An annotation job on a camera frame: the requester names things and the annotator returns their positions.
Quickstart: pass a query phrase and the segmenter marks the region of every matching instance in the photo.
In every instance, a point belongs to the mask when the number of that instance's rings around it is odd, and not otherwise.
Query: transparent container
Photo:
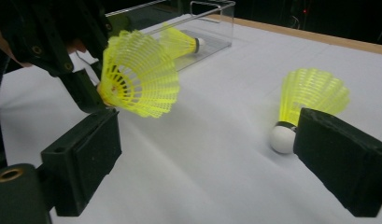
[[[113,35],[120,30],[139,30],[159,40],[164,29],[174,27],[202,38],[205,45],[198,53],[175,59],[179,71],[232,45],[234,5],[234,1],[224,0],[160,0],[106,15],[115,29]]]

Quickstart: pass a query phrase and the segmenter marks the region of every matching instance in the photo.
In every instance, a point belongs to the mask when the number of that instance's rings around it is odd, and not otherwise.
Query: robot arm
[[[68,42],[80,40],[101,74],[111,30],[104,9],[97,0],[0,0],[0,30],[18,61],[59,78],[91,113],[41,152],[38,168],[7,166],[0,147],[0,223],[51,223],[52,207],[58,216],[79,216],[121,154],[118,112],[106,108],[85,70],[73,72],[67,51]]]
[[[382,142],[332,115],[303,108],[294,153],[354,217],[382,206]]]

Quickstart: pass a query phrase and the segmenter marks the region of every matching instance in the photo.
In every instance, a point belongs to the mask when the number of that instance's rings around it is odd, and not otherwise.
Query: white shuttlecock cork
[[[194,51],[194,53],[203,52],[205,49],[205,41],[202,38],[195,38],[197,49]]]
[[[315,109],[331,115],[344,110],[349,90],[342,80],[316,68],[300,68],[288,73],[281,86],[280,113],[271,131],[270,145],[280,153],[293,153],[301,109]]]

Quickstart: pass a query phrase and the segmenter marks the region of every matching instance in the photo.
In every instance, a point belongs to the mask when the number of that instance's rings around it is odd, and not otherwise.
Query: plastic shuttlecock skirt
[[[153,37],[122,31],[108,41],[98,91],[108,105],[158,118],[177,100],[178,73]]]
[[[342,80],[315,68],[301,68],[283,79],[279,120],[270,135],[274,150],[291,153],[301,109],[316,109],[335,115],[349,103],[349,90]]]
[[[173,59],[197,53],[205,45],[205,41],[201,38],[186,35],[174,27],[169,27],[166,23],[163,24],[163,27],[167,28],[161,31],[159,43]]]

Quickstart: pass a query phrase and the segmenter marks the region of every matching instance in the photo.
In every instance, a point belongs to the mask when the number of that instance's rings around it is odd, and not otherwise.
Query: white table surface
[[[233,45],[180,72],[172,112],[121,110],[123,154],[80,217],[53,223],[382,223],[355,218],[296,155],[276,154],[281,78],[316,67],[342,78],[351,102],[337,117],[382,141],[382,55],[240,25]],[[6,74],[0,116],[9,164],[39,153],[81,121],[59,79],[37,67]]]

